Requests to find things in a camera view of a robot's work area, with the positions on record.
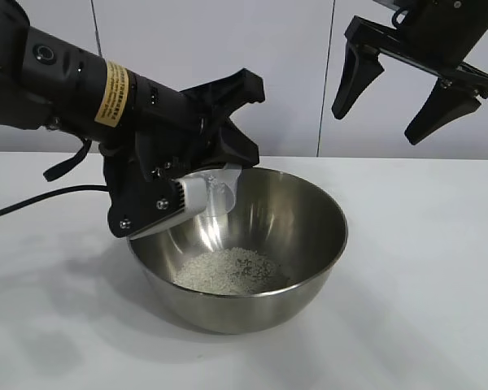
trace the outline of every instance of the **white wall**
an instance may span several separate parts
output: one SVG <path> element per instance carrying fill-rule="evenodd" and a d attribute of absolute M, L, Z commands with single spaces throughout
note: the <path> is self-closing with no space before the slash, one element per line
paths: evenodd
<path fill-rule="evenodd" d="M 435 78 L 386 56 L 382 74 L 343 121 L 331 114 L 354 15 L 390 25 L 391 11 L 371 0 L 337 0 L 326 87 L 321 155 L 362 157 L 488 158 L 488 100 L 479 111 L 438 130 L 418 146 L 403 135 L 429 96 Z M 488 72 L 488 33 L 467 61 Z"/>
<path fill-rule="evenodd" d="M 33 27 L 97 53 L 90 0 L 20 0 Z M 0 126 L 0 150 L 77 151 L 80 142 L 61 132 Z"/>
<path fill-rule="evenodd" d="M 234 116 L 261 154 L 316 155 L 332 0 L 94 0 L 103 54 L 175 89 L 247 67 L 266 102 Z"/>

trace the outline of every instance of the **bowl rim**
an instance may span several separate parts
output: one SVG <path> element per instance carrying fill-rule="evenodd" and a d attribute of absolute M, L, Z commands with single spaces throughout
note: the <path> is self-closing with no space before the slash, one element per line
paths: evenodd
<path fill-rule="evenodd" d="M 343 212 L 343 209 L 334 200 L 334 198 L 327 191 L 325 191 L 324 189 L 322 189 L 318 185 L 310 182 L 309 180 L 305 180 L 302 177 L 299 177 L 297 175 L 293 175 L 292 173 L 287 173 L 287 172 L 283 172 L 283 171 L 278 171 L 276 169 L 262 168 L 262 167 L 252 167 L 252 168 L 247 168 L 246 170 L 250 170 L 250 171 L 251 170 L 252 171 L 267 171 L 267 172 L 275 173 L 275 174 L 278 174 L 278 175 L 281 175 L 281 176 L 282 175 L 287 175 L 287 176 L 294 177 L 295 179 L 302 180 L 302 181 L 308 183 L 309 185 L 313 186 L 315 189 L 317 189 L 321 193 L 323 193 L 336 206 L 336 208 L 338 209 L 338 212 L 340 213 L 340 215 L 342 216 L 342 219 L 343 219 L 345 236 L 343 237 L 342 247 L 340 248 L 340 250 L 338 251 L 338 253 L 336 254 L 336 256 L 334 256 L 333 261 L 330 262 L 328 266 L 326 266 L 325 268 L 323 268 L 319 272 L 315 273 L 311 277 L 309 277 L 309 278 L 307 278 L 307 279 L 305 279 L 305 280 L 303 280 L 301 282 L 298 282 L 297 284 L 293 284 L 293 285 L 288 286 L 288 287 L 280 288 L 278 290 L 272 290 L 272 291 L 267 291 L 267 292 L 259 292 L 257 294 L 242 294 L 242 295 L 214 294 L 214 293 L 211 293 L 211 292 L 202 292 L 202 291 L 192 290 L 191 288 L 187 288 L 187 287 L 180 286 L 179 284 L 175 284 L 175 283 L 173 283 L 170 280 L 166 280 L 165 278 L 162 278 L 162 277 L 156 275 L 136 255 L 136 253 L 135 253 L 135 251 L 133 249 L 132 242 L 131 242 L 132 240 L 130 240 L 129 238 L 127 238 L 127 242 L 128 242 L 128 245 L 129 245 L 130 252 L 136 258 L 136 260 L 140 264 L 140 266 L 143 267 L 143 269 L 145 271 L 149 272 L 153 277 L 155 277 L 155 278 L 163 281 L 165 284 L 169 284 L 170 286 L 172 286 L 174 288 L 179 288 L 180 290 L 185 291 L 187 293 L 195 293 L 195 294 L 199 294 L 199 295 L 202 295 L 202 296 L 205 296 L 205 297 L 213 297 L 213 298 L 221 298 L 221 299 L 247 299 L 247 298 L 257 298 L 257 297 L 272 297 L 272 296 L 275 296 L 275 295 L 280 295 L 282 293 L 287 293 L 290 290 L 295 290 L 296 288 L 300 288 L 300 287 L 302 287 L 305 284 L 309 284 L 310 282 L 312 282 L 313 280 L 319 278 L 320 276 L 322 276 L 323 274 L 325 274 L 326 272 L 328 272 L 331 268 L 333 268 L 333 266 L 338 262 L 338 260 L 342 257 L 343 253 L 345 252 L 345 249 L 347 247 L 347 243 L 349 241 L 349 223 L 347 222 L 347 218 L 345 216 L 345 213 Z"/>

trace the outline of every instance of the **white table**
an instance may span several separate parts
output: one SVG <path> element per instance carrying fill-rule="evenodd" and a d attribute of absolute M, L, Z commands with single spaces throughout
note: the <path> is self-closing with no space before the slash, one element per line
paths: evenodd
<path fill-rule="evenodd" d="M 0 207 L 103 183 L 90 155 L 0 153 Z M 335 197 L 350 241 L 296 319 L 247 336 L 177 326 L 105 193 L 0 219 L 0 389 L 488 390 L 488 161 L 263 158 Z"/>

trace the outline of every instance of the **white plastic scoop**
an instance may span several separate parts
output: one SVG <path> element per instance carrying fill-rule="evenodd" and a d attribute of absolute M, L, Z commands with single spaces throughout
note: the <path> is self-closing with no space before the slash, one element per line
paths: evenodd
<path fill-rule="evenodd" d="M 207 204 L 201 217 L 220 217 L 228 214 L 237 201 L 237 182 L 242 167 L 237 164 L 226 164 L 222 169 L 195 172 L 188 177 L 201 177 L 206 182 Z"/>

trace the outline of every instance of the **circular button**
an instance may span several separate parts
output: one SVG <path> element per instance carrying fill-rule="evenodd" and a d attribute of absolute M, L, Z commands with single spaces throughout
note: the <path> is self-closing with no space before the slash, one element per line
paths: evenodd
<path fill-rule="evenodd" d="M 36 60 L 44 65 L 52 65 L 56 62 L 56 53 L 49 46 L 35 45 L 33 54 Z"/>

